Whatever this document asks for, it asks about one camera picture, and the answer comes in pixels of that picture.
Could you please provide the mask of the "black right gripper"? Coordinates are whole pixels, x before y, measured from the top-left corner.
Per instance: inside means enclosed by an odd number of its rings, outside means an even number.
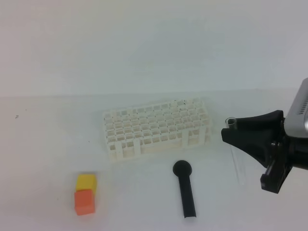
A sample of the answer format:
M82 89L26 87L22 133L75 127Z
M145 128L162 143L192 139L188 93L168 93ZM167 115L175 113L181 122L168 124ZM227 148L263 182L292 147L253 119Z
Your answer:
M235 120L235 128L222 129L222 140L268 167L260 178L261 189L278 194L292 167L308 168L306 118L285 118L283 111L276 110Z

